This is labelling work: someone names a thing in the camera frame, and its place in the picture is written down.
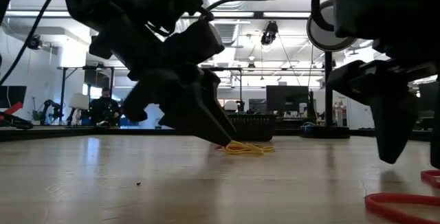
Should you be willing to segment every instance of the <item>red object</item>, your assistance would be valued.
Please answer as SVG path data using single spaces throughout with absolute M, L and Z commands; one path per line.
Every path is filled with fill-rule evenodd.
M 4 113 L 6 113 L 6 114 L 14 114 L 19 109 L 22 109 L 22 108 L 23 108 L 23 104 L 21 102 L 17 102 L 13 106 L 11 106 L 11 108 L 9 108 L 8 110 L 4 111 Z
M 417 216 L 404 213 L 395 208 L 385 206 L 384 203 L 406 203 L 440 207 L 440 197 L 428 197 L 415 194 L 378 193 L 365 197 L 365 208 L 387 220 L 401 224 L 440 224 Z
M 433 188 L 440 189 L 440 170 L 427 170 L 420 173 L 421 180 Z

